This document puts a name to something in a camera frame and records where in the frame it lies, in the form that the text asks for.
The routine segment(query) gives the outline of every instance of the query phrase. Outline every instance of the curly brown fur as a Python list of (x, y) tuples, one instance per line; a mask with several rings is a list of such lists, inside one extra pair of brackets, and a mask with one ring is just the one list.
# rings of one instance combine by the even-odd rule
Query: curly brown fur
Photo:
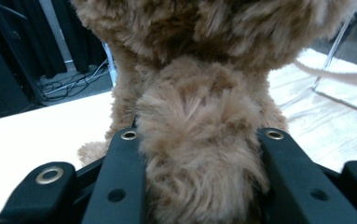
[[(118, 71), (107, 141), (138, 115), (153, 217), (242, 223), (256, 193), (268, 191), (256, 129), (287, 129), (268, 95), (268, 72), (334, 34), (352, 1), (73, 3)], [(79, 153), (95, 158), (93, 150)]]

